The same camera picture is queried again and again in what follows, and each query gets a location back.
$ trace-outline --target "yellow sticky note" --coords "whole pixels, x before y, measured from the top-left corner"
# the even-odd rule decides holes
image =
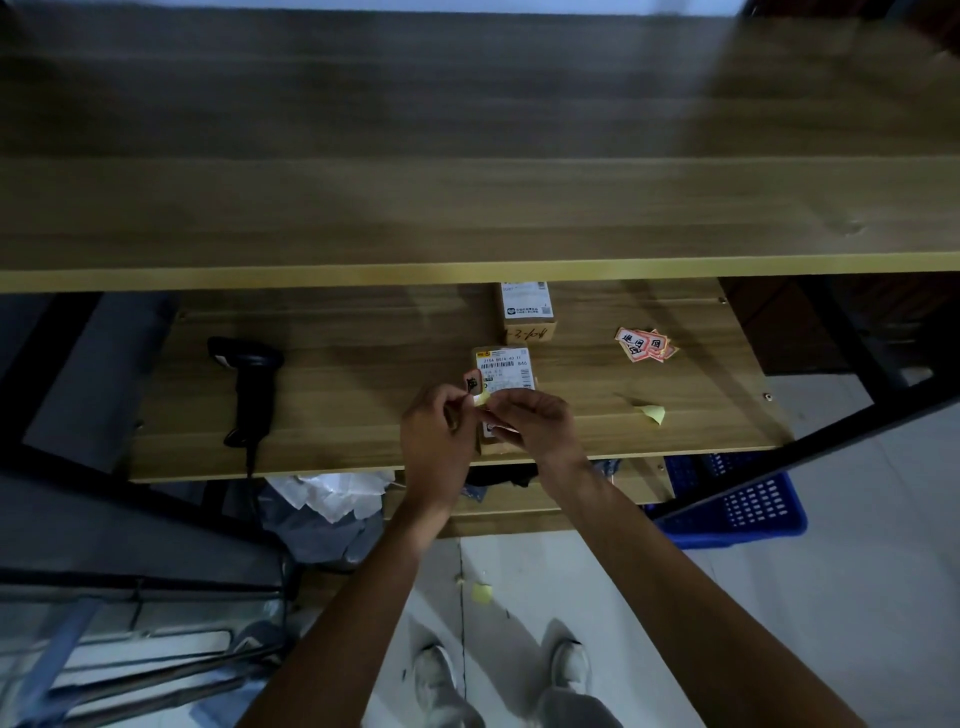
[[[663,418],[666,417],[666,409],[661,407],[659,404],[645,404],[637,409],[658,425],[662,425]]]
[[[493,587],[490,584],[474,584],[470,598],[477,604],[490,604],[493,601]]]

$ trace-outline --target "blue plastic basket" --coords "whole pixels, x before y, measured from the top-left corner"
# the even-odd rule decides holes
[[[757,455],[755,452],[671,455],[663,461],[674,493],[679,496],[700,482],[695,459],[699,458],[708,472],[719,475]],[[800,536],[806,531],[806,513],[789,475],[779,473],[730,496],[669,516],[660,521],[659,526],[680,548],[724,548],[781,536]]]

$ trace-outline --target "forearm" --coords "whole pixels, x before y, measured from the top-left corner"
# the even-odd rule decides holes
[[[239,728],[359,725],[420,558],[439,530],[436,521],[414,509],[397,510],[380,542],[256,698]]]
[[[544,476],[704,723],[862,725],[589,465]]]

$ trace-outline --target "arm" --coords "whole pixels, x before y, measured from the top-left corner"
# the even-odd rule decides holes
[[[491,397],[501,439],[537,460],[544,490],[623,594],[706,725],[863,722],[773,635],[703,574],[587,461],[566,403],[530,390]]]
[[[447,424],[444,408],[457,412]],[[413,588],[420,559],[444,527],[467,477],[476,413],[466,392],[425,390],[403,416],[407,493],[349,582],[254,700],[239,728],[357,726]]]

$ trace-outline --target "person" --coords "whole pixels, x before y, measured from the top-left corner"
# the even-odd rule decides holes
[[[441,384],[425,388],[403,415],[407,490],[383,537],[251,704],[240,728],[359,725],[420,559],[460,495],[480,421],[536,461],[543,489],[623,594],[706,725],[863,725],[590,465],[566,402],[512,389],[496,392],[482,409],[464,390]],[[586,694],[590,670],[582,645],[562,643],[551,672],[553,684],[536,706],[541,725],[620,724]],[[418,655],[414,673],[427,725],[484,724],[457,693],[442,647]]]

